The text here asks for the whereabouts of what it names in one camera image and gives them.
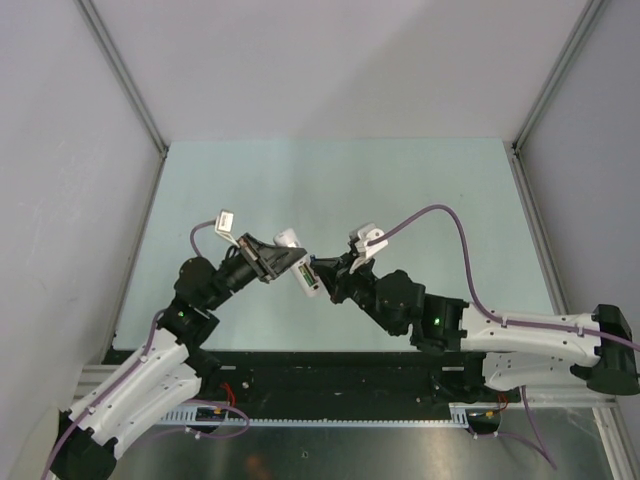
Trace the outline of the green AAA battery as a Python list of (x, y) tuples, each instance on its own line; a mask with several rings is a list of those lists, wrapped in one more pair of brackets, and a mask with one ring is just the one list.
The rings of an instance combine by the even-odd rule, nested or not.
[(317, 282), (315, 280), (315, 277), (313, 276), (313, 273), (309, 270), (307, 265), (303, 264), (299, 266), (298, 269), (300, 271), (300, 276), (304, 280), (307, 287), (309, 289), (315, 289)]

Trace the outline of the white remote control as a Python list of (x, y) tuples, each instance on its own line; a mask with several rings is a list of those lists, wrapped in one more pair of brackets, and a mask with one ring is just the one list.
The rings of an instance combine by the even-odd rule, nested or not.
[[(273, 238), (274, 243), (278, 246), (287, 246), (287, 247), (302, 247), (295, 231), (292, 228), (288, 228), (276, 234)], [(300, 271), (298, 269), (299, 266), (306, 264), (309, 270), (313, 273), (315, 280), (317, 282), (315, 289), (309, 289), (305, 284), (304, 280), (300, 276)], [(290, 272), (295, 277), (297, 283), (300, 288), (304, 292), (304, 294), (309, 298), (314, 298), (323, 292), (323, 285), (320, 282), (319, 278), (311, 269), (311, 262), (309, 259), (309, 254), (299, 260), (293, 267), (290, 268)]]

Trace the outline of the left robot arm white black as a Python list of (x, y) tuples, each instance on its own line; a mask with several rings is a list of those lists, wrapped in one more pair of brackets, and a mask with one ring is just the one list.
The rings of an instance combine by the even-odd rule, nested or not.
[(202, 348), (219, 324), (214, 310), (254, 280), (277, 279), (306, 255), (294, 230), (286, 229), (271, 244), (240, 236), (218, 266), (201, 255), (185, 261), (174, 298), (154, 316), (143, 345), (60, 412), (45, 474), (107, 479), (124, 453), (168, 412), (195, 397), (214, 397), (221, 387), (220, 364)]

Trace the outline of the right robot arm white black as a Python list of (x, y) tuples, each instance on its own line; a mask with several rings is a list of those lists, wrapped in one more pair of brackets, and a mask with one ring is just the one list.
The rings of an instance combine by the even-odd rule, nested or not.
[(311, 269), (333, 303), (353, 301), (387, 334), (408, 336), (423, 353), (494, 355), (494, 371), (477, 366), (461, 376), (462, 391), (473, 401), (484, 401), (496, 390), (535, 385), (563, 371), (601, 394), (639, 392), (631, 331), (613, 305), (558, 316), (500, 312), (430, 294), (403, 270), (377, 277), (372, 262), (351, 254), (314, 258)]

